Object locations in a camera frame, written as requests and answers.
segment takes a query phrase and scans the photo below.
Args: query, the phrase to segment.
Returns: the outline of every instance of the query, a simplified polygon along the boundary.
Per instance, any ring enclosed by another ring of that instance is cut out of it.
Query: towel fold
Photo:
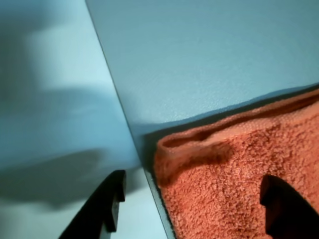
[[[263,175],[319,211],[319,90],[158,142],[155,174],[178,239],[264,239]]]

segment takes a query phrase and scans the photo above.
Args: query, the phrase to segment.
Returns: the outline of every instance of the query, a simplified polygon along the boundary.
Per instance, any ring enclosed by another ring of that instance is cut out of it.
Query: light blue shelf
[[[319,2],[87,4],[164,227],[173,237],[152,176],[156,140],[183,129],[172,126],[210,116],[199,123],[213,122],[227,115],[221,112],[317,83]]]

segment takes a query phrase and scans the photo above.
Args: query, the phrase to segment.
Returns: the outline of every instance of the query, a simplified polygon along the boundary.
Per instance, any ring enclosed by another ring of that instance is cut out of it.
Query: light blue wall
[[[0,238],[57,238],[139,165],[85,2],[0,1]]]

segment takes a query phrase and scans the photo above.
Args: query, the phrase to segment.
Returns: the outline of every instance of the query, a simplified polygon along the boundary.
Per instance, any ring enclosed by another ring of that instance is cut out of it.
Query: orange towel
[[[319,90],[175,133],[155,174],[178,239],[264,239],[263,175],[319,211]]]

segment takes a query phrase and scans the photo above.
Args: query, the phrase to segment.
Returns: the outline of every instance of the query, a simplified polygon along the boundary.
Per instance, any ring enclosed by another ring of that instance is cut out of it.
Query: black plastic piece
[[[319,215],[287,182],[265,175],[260,204],[266,207],[266,233],[274,239],[318,239]]]
[[[125,201],[126,173],[117,170],[111,173],[94,191],[77,213],[60,239],[99,239],[103,232],[116,232],[119,203]]]

